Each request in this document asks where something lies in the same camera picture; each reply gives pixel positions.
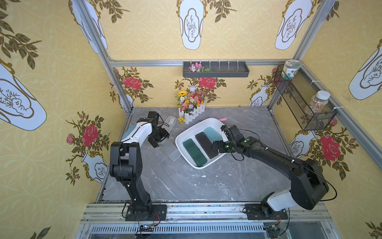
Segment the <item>clear plastic pencil case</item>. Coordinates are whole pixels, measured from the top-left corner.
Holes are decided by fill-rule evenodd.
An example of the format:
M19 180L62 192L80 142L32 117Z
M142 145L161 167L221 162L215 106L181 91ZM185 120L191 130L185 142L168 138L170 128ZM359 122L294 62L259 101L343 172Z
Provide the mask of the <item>clear plastic pencil case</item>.
M174 124L177 122L177 118L174 116L168 116L165 120L165 125L167 127L173 127Z

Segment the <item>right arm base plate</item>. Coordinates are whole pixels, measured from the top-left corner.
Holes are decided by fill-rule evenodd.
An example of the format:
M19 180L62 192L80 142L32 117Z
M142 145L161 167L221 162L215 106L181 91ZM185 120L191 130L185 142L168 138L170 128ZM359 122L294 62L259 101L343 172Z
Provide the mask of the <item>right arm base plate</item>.
M271 207L263 204L245 204L242 210L248 220L288 220L287 210L274 211Z

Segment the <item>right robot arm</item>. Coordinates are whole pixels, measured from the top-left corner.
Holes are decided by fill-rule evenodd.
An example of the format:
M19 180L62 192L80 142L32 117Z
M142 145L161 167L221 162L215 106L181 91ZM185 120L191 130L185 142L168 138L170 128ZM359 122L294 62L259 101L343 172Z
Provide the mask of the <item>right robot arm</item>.
M324 178L316 161L301 160L281 153L257 138L245 137L235 125L224 125L221 131L227 140L214 141L214 152L237 153L242 158L259 160L290 180L290 189L270 193L262 200L261 209L264 212L279 212L296 206L312 210L329 192L331 184Z

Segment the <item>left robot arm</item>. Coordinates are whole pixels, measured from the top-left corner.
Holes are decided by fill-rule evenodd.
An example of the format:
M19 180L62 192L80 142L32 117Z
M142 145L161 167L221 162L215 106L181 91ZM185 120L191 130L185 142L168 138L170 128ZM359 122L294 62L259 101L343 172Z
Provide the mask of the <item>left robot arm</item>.
M130 133L125 139L111 144L109 174L125 187L131 199L131 204L122 209L122 217L126 221L166 219L167 206L153 204L150 194L144 188L141 180L143 160L140 150L145 140L157 148L159 143L169 137L169 133L162 127L163 124L160 115L150 111L147 117L140 118L129 129Z

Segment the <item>black pencil case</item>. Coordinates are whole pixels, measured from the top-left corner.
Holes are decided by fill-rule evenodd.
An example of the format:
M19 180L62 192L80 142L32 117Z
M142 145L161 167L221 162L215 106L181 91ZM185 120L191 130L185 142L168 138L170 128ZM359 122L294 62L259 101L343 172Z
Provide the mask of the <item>black pencil case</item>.
M208 139L204 132L196 134L195 137L209 159L218 156L218 152L214 151L212 142Z

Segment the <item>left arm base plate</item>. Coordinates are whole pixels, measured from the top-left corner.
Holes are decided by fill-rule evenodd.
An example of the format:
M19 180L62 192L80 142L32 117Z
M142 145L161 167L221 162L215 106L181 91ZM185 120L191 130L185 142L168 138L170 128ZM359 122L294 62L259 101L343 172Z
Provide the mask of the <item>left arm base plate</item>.
M167 216L166 205L151 205L149 207L137 207L130 205L125 212L126 221L165 221Z

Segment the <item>dark green pencil case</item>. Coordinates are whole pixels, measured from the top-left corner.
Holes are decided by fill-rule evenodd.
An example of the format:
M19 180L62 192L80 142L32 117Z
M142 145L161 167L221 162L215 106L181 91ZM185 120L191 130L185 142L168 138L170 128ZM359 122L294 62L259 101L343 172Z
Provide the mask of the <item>dark green pencil case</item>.
M203 167L208 160L203 155L198 146L194 143L192 139L188 139L183 142L183 146L196 164L197 167Z

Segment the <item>teal translucent pencil case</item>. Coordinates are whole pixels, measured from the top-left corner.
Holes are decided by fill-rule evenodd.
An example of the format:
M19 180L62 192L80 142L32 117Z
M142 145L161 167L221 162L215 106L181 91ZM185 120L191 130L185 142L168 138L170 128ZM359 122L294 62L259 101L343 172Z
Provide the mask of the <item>teal translucent pencil case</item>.
M223 137L220 132L217 132L212 127L207 127L204 129L204 133L207 136L207 138L213 143L214 141L222 141Z

